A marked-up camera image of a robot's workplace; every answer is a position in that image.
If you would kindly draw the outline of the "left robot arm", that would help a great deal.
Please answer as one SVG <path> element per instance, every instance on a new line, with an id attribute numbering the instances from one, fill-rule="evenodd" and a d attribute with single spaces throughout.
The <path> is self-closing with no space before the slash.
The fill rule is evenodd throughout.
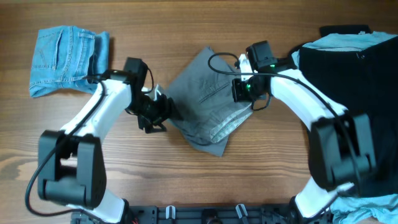
<path id="1" fill-rule="evenodd" d="M 25 192 L 30 205 L 34 183 L 40 199 L 68 207 L 87 223 L 137 223 L 129 203 L 106 188 L 102 142 L 119 115 L 125 111 L 137 117 L 139 129 L 163 132 L 163 122 L 180 119 L 171 98 L 155 89 L 144 91 L 151 70 L 139 58 L 127 58 L 122 70 L 106 70 L 87 76 L 98 84 L 83 109 L 59 131 L 46 130 L 39 139 L 38 168 Z"/>

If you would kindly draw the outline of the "grey shorts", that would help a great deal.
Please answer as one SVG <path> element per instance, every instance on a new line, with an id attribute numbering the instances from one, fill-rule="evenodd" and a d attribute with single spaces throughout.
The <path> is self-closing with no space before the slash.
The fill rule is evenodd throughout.
<path id="1" fill-rule="evenodd" d="M 229 135 L 253 114 L 249 102 L 235 103 L 232 75 L 214 72 L 208 59 L 214 54 L 205 47 L 169 85 L 166 95 L 173 99 L 182 119 L 173 119 L 184 138 L 196 150 L 221 157 Z"/>

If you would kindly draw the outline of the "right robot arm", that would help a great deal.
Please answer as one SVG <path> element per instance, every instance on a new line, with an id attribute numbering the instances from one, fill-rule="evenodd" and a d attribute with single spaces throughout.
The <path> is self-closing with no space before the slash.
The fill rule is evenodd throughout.
<path id="1" fill-rule="evenodd" d="M 376 170 L 369 117 L 351 113 L 310 83 L 291 58 L 275 58 L 268 42 L 250 45 L 235 64 L 235 102 L 262 95 L 284 102 L 308 128 L 311 178 L 292 199 L 290 218 L 300 223 L 323 215 L 340 195 L 359 193 Z"/>

